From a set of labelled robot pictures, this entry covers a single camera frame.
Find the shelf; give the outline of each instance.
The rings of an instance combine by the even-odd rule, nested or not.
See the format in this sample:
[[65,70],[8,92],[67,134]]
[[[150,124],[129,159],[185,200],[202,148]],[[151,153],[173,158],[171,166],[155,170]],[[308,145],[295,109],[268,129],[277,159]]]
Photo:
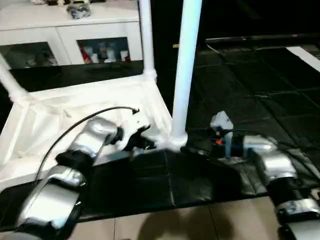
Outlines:
[[12,4],[0,10],[0,31],[139,21],[136,0],[108,0],[90,6],[91,16],[74,20],[67,13],[66,6]]

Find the small white object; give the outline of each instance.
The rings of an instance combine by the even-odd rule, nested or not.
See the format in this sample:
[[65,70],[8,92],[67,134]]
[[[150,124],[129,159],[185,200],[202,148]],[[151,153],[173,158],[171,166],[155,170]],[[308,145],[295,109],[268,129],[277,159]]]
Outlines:
[[[218,131],[219,128],[221,128],[222,130],[231,130],[234,128],[234,124],[232,123],[225,111],[220,111],[212,117],[210,127],[213,128],[215,131]],[[226,157],[230,157],[231,155],[232,137],[233,132],[229,132],[224,136]]]
[[129,51],[128,50],[122,50],[122,51],[120,51],[120,55],[121,55],[121,61],[125,62],[126,61],[126,57],[129,56]]
[[94,64],[98,64],[98,63],[99,63],[98,54],[96,54],[96,53],[93,53],[93,54],[90,56],[90,59],[91,59],[91,61],[92,61]]
[[93,50],[92,46],[84,46],[83,50],[89,57],[94,54],[94,50]]
[[58,0],[58,6],[63,7],[65,5],[65,0]]
[[116,54],[115,54],[115,50],[112,47],[108,47],[106,49],[106,55],[108,57],[108,63],[113,63],[116,61]]
[[33,4],[45,4],[46,0],[30,0]]

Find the black tile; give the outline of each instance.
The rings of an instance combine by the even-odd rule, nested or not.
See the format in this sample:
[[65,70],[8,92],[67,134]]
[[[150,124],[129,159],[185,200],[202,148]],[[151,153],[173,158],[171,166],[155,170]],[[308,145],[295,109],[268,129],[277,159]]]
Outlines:
[[320,115],[280,117],[279,121],[302,147],[320,147]]
[[[29,193],[32,191],[34,185],[27,183],[18,185],[16,187],[11,187],[5,191],[12,195],[11,201],[7,207],[7,211],[1,222],[1,230],[12,230],[15,228],[18,217],[21,213],[22,204],[28,197]],[[2,199],[4,192],[0,194],[0,199]]]
[[81,219],[124,216],[155,207],[172,207],[163,151],[95,167]]
[[289,50],[262,50],[258,54],[293,87],[300,90],[320,87],[320,73]]
[[228,63],[244,63],[244,62],[256,62],[257,57],[255,53],[248,48],[232,48],[226,50],[219,50],[223,55],[223,58]]
[[196,67],[221,65],[222,63],[223,61],[219,55],[211,50],[198,52],[194,59],[194,65]]
[[255,120],[252,122],[241,122],[234,125],[235,129],[245,129],[262,133],[264,135],[273,137],[277,141],[287,142],[293,144],[288,132],[272,117],[269,119]]
[[242,195],[240,176],[234,169],[198,155],[166,154],[176,207],[231,200]]
[[29,92],[62,88],[139,75],[142,61],[112,64],[82,64],[68,66],[33,67],[11,70],[18,83]]
[[299,92],[269,95],[261,100],[276,117],[320,114],[320,108]]
[[313,103],[315,103],[315,105],[320,108],[320,88],[302,91],[302,93],[309,97],[313,101]]
[[235,77],[253,94],[291,91],[293,87],[262,61],[230,65]]

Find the glass cabinet door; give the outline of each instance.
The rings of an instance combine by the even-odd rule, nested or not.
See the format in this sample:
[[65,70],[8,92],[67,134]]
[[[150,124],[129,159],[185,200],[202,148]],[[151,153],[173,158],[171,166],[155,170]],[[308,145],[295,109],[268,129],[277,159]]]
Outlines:
[[126,37],[84,39],[76,42],[85,64],[131,61]]
[[11,69],[58,65],[47,42],[2,45],[0,54]]

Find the white cabinet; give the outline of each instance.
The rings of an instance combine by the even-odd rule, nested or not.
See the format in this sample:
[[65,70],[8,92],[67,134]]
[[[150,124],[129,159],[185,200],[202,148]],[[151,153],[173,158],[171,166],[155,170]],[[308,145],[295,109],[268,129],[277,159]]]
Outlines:
[[116,61],[121,61],[121,51],[127,51],[132,61],[143,59],[139,22],[60,26],[57,30],[71,64],[84,64],[82,53],[87,53],[87,48],[98,54],[100,63],[108,59],[108,48],[114,51]]
[[137,1],[93,3],[91,11],[74,20],[65,7],[20,3],[1,9],[0,64],[19,69],[143,59]]

